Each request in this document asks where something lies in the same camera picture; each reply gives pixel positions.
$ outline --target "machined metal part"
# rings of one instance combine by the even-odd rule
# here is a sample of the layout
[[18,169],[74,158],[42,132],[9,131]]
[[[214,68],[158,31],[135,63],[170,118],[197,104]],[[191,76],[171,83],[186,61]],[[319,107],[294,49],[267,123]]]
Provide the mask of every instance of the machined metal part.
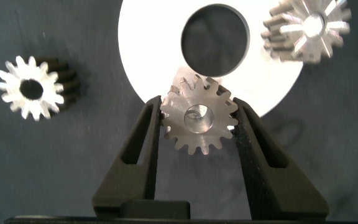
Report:
[[341,34],[348,34],[352,15],[346,0],[284,0],[271,9],[264,21],[264,47],[281,60],[319,63],[331,58],[333,48],[342,47]]
[[36,121],[39,121],[41,114],[50,119],[49,110],[58,113],[58,105],[76,96],[75,93],[63,95],[63,91],[79,85],[78,80],[72,79],[75,72],[68,70],[66,63],[58,63],[55,58],[34,57],[30,57],[26,63],[22,57],[17,56],[16,64],[7,61],[9,71],[0,70],[0,77],[4,80],[0,82],[0,90],[5,91],[2,100],[11,103],[13,112],[20,109],[24,119],[29,113]]
[[230,100],[231,92],[210,77],[206,83],[205,86],[198,75],[195,75],[194,83],[182,78],[180,87],[171,86],[160,107],[165,113],[162,120],[162,125],[167,127],[165,137],[176,138],[175,149],[188,145],[191,155],[197,147],[207,155],[211,144],[221,149],[220,138],[232,138],[227,127],[238,123],[230,116],[238,109]]

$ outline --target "white disc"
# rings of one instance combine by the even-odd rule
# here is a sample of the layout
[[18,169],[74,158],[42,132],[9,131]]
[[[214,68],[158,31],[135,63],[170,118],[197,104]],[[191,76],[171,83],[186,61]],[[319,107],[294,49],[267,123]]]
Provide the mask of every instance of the white disc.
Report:
[[211,4],[235,9],[245,19],[248,33],[244,59],[233,71],[214,79],[231,91],[231,98],[244,100],[263,116],[284,98],[303,66],[302,62],[272,59],[263,47],[263,21],[271,18],[269,10],[277,6],[278,0],[124,1],[118,41],[127,77],[144,102],[157,95],[166,96],[180,77],[193,80],[196,72],[183,58],[181,35],[188,19]]

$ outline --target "dark blue fabric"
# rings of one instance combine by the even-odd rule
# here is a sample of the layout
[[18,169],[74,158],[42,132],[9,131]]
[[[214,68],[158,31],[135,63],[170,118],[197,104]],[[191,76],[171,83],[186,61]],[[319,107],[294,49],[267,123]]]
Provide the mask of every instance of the dark blue fabric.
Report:
[[[16,55],[57,56],[78,72],[83,93],[69,110],[36,123],[12,113],[0,91],[0,223],[14,215],[94,215],[91,197],[144,105],[119,55],[120,7],[0,1],[0,69]],[[305,66],[263,118],[329,202],[329,220],[358,220],[358,0],[349,7],[344,48]],[[235,144],[224,145],[191,157],[161,138],[156,199],[189,201],[193,218],[250,219]]]

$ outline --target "gear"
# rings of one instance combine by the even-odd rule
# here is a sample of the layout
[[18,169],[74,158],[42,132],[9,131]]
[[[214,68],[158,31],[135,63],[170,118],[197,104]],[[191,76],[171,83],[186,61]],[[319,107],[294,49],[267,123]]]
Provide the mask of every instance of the gear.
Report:
[[[50,119],[49,110],[58,113],[59,107],[70,100],[73,95],[63,97],[63,91],[78,86],[78,80],[72,80],[75,72],[67,70],[67,64],[58,63],[57,59],[36,60],[30,57],[26,64],[22,57],[16,57],[17,66],[6,62],[9,72],[0,70],[0,90],[5,91],[2,100],[11,102],[13,112],[21,109],[22,117],[26,119],[29,113],[38,121],[42,114]],[[59,80],[69,82],[57,83]]]
[[197,147],[207,155],[211,144],[221,149],[220,138],[232,138],[227,127],[238,124],[238,120],[230,116],[238,109],[229,99],[230,91],[212,78],[207,78],[206,82],[204,86],[198,75],[192,85],[182,78],[180,88],[171,86],[160,107],[165,115],[162,125],[167,127],[165,138],[176,138],[175,149],[188,145],[191,155]]
[[284,0],[270,10],[264,47],[281,60],[319,63],[321,55],[331,58],[333,48],[343,46],[340,34],[348,34],[345,21],[352,17],[346,0]]

